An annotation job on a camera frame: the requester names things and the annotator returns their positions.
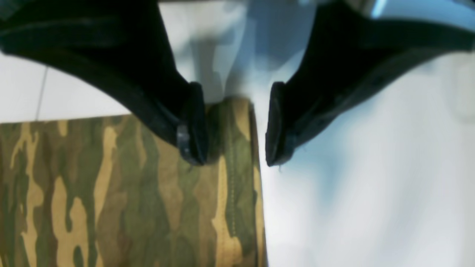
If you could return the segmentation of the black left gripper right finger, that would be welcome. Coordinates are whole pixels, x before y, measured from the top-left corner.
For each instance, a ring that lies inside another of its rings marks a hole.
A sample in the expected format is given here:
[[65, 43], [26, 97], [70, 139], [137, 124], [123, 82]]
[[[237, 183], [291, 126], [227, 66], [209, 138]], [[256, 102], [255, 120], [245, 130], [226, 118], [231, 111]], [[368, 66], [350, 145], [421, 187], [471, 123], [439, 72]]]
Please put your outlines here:
[[412, 69], [473, 50], [473, 0], [319, 2], [300, 66], [272, 85], [267, 165], [285, 164], [339, 115]]

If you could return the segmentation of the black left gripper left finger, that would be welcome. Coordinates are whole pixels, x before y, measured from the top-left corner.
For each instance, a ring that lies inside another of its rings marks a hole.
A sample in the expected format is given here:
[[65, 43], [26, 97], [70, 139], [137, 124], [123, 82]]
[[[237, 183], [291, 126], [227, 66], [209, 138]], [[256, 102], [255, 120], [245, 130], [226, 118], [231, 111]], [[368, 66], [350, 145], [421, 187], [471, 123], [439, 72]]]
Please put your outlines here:
[[106, 93], [192, 165], [207, 162], [202, 86], [177, 70], [156, 0], [2, 0], [1, 51]]

